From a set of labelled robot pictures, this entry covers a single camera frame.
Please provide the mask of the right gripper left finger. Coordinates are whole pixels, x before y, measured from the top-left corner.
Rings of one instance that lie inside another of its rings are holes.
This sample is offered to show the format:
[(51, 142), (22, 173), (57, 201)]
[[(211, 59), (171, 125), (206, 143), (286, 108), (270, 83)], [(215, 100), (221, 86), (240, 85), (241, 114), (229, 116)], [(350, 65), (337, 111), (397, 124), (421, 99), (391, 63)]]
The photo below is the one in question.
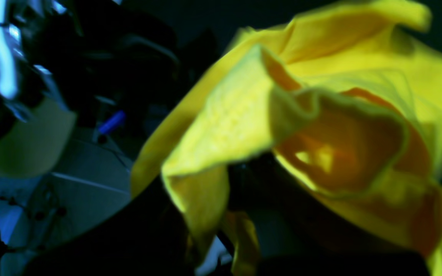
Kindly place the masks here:
[(186, 227), (160, 180), (97, 227), (32, 259), (23, 276), (193, 276)]

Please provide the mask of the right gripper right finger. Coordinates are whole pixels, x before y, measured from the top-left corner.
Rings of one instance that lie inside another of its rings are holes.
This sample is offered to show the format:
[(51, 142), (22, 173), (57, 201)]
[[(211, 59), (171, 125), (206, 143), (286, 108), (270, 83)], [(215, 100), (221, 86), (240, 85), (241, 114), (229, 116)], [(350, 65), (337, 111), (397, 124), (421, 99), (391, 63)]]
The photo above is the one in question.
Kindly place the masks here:
[(230, 211), (256, 229), (258, 276), (428, 276), (413, 250), (356, 227), (314, 199), (263, 154), (228, 166)]

